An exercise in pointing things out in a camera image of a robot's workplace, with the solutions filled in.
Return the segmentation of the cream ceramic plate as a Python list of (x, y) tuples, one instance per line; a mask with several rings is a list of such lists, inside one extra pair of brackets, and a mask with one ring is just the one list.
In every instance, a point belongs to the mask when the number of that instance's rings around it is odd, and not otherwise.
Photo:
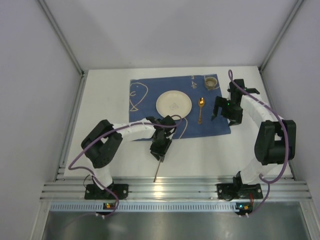
[(192, 101), (186, 93), (170, 90), (158, 97), (155, 107), (162, 117), (178, 115), (185, 118), (192, 110)]

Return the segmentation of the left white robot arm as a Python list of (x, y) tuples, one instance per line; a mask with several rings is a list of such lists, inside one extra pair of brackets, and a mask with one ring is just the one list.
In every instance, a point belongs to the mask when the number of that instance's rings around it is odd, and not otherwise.
[(93, 167), (94, 184), (101, 190), (113, 184), (109, 164), (122, 143), (150, 139), (150, 154), (163, 162), (176, 129), (177, 123), (169, 115), (162, 119), (149, 116), (128, 124), (101, 120), (81, 143)]

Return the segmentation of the gold metal spoon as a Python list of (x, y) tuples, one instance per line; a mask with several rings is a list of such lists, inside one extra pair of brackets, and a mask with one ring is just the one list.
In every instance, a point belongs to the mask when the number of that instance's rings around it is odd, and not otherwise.
[(201, 125), (202, 124), (202, 109), (205, 105), (205, 99), (203, 97), (201, 97), (198, 100), (198, 106), (199, 106), (199, 116), (198, 116), (198, 124)]

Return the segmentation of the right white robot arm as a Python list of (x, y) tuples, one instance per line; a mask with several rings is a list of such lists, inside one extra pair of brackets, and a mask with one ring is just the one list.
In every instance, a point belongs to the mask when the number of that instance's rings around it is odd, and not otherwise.
[(243, 79), (231, 79), (227, 91), (227, 98), (216, 97), (211, 118), (221, 116), (229, 120), (230, 126), (236, 126), (246, 113), (258, 127), (254, 158), (237, 177), (247, 185), (277, 182), (295, 156), (296, 123), (280, 117), (263, 102), (256, 88), (245, 86)]

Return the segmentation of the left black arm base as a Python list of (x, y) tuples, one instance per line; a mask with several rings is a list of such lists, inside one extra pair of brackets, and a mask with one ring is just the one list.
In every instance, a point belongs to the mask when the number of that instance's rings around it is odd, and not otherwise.
[[(112, 183), (108, 189), (118, 197), (119, 200), (124, 200), (129, 194), (129, 185), (123, 183)], [(85, 187), (85, 200), (115, 200), (116, 198), (105, 189), (100, 189), (95, 182), (87, 184)]]

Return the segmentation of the aluminium rail frame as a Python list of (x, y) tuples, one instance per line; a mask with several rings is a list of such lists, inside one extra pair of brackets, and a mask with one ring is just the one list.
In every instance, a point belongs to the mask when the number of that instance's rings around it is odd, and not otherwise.
[[(230, 183), (226, 177), (114, 177), (114, 183), (127, 184), (127, 201), (196, 201), (217, 202), (217, 184)], [(79, 177), (59, 178), (46, 182), (40, 194), (42, 201), (82, 201), (85, 198), (84, 184), (89, 180)], [(268, 193), (270, 202), (311, 201), (312, 196), (305, 181), (284, 177), (270, 186), (261, 183), (263, 194)]]

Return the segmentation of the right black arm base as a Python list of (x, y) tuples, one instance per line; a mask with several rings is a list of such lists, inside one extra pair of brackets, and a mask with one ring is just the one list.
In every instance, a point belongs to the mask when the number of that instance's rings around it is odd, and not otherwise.
[(261, 185), (244, 184), (240, 173), (232, 178), (232, 183), (219, 183), (216, 185), (219, 200), (260, 200), (263, 199)]

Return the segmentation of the brown fork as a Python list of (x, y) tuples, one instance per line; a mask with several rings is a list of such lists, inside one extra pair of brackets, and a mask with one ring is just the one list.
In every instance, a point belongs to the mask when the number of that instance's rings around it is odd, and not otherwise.
[(155, 175), (154, 175), (153, 183), (155, 183), (157, 181), (157, 177), (158, 177), (158, 173), (159, 173), (159, 169), (160, 169), (161, 163), (162, 162), (159, 161), (157, 169), (156, 169), (156, 172), (155, 172)]

